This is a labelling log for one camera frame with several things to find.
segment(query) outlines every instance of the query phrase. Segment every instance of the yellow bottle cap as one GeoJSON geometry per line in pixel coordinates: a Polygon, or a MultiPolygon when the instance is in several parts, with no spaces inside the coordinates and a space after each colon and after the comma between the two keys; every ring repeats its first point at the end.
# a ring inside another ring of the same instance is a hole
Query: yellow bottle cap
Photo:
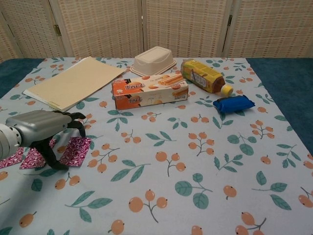
{"type": "Polygon", "coordinates": [[[233,93],[234,89],[230,85],[223,85],[221,89],[221,93],[227,97],[229,97],[233,93]]]}

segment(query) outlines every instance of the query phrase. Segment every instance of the white plastic container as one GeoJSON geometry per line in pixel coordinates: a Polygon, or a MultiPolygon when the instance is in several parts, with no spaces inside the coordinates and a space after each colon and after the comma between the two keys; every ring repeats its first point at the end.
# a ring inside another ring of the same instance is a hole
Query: white plastic container
{"type": "Polygon", "coordinates": [[[171,50],[154,47],[137,55],[130,70],[140,76],[150,76],[161,74],[175,64],[171,50]]]}

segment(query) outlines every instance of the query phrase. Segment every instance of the blue snack wrapper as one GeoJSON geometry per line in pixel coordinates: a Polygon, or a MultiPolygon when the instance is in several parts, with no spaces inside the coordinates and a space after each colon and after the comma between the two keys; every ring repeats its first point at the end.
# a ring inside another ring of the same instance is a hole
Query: blue snack wrapper
{"type": "Polygon", "coordinates": [[[233,113],[255,106],[245,95],[221,98],[214,101],[213,105],[222,113],[233,113]]]}

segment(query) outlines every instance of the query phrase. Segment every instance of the pink patterned cloth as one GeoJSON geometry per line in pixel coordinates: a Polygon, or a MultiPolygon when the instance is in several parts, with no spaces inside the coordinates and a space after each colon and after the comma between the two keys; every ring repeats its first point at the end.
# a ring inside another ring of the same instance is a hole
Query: pink patterned cloth
{"type": "MultiPolygon", "coordinates": [[[[53,148],[56,143],[56,139],[50,140],[50,147],[53,148]]],[[[45,160],[42,155],[35,149],[29,149],[25,160],[22,162],[20,169],[32,169],[37,167],[44,167],[45,160]]]]}
{"type": "Polygon", "coordinates": [[[90,138],[71,137],[60,163],[68,166],[81,166],[91,144],[90,138]]]}
{"type": "Polygon", "coordinates": [[[20,163],[23,159],[24,148],[18,148],[15,154],[9,158],[0,161],[0,169],[20,163]]]}

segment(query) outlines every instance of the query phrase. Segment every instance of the floral tablecloth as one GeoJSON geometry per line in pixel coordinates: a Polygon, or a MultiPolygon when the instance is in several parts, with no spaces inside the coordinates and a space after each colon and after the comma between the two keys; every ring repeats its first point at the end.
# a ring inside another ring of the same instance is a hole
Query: floral tablecloth
{"type": "MultiPolygon", "coordinates": [[[[97,59],[137,77],[133,59],[97,59]]],[[[187,101],[117,111],[105,86],[69,110],[87,117],[81,167],[0,169],[0,235],[313,234],[313,157],[246,59],[197,60],[256,106],[219,115],[220,97],[189,84],[187,101]]],[[[0,100],[0,122],[51,110],[22,92],[78,61],[45,59],[0,100]]],[[[58,158],[77,136],[55,137],[58,158]]]]}

